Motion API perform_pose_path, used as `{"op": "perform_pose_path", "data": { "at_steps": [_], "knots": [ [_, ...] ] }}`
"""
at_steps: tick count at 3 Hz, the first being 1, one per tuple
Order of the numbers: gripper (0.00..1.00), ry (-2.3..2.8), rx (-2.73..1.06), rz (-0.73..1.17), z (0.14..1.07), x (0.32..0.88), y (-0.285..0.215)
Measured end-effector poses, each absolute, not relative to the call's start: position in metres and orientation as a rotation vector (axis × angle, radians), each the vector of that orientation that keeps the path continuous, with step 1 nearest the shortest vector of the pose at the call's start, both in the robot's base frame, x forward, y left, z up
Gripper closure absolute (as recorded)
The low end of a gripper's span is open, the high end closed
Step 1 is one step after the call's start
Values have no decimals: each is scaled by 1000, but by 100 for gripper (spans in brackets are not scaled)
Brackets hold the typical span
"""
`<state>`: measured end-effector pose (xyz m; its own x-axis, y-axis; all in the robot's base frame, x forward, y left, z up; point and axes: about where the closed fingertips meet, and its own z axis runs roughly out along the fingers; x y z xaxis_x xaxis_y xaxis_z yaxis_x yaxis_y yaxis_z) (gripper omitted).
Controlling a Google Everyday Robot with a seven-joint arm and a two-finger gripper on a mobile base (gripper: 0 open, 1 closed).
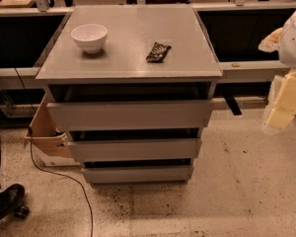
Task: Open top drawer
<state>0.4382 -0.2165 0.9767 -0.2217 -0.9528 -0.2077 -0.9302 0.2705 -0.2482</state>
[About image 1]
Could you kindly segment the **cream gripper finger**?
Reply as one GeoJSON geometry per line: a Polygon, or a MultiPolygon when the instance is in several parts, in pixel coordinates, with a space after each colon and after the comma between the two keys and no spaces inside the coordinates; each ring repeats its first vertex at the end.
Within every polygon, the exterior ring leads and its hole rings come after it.
{"type": "Polygon", "coordinates": [[[269,34],[265,39],[263,39],[259,44],[259,50],[263,52],[274,52],[279,51],[280,47],[280,36],[282,29],[276,29],[271,34],[269,34]]]}
{"type": "Polygon", "coordinates": [[[296,116],[296,70],[281,79],[281,85],[265,124],[283,129],[296,116]]]}

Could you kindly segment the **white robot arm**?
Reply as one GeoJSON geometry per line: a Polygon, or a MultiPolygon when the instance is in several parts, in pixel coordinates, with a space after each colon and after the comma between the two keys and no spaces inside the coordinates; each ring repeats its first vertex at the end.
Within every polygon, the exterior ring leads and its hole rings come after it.
{"type": "Polygon", "coordinates": [[[264,52],[277,51],[279,61],[290,68],[282,80],[265,126],[272,130],[286,128],[296,116],[296,11],[282,28],[273,31],[259,44],[264,52]]]}

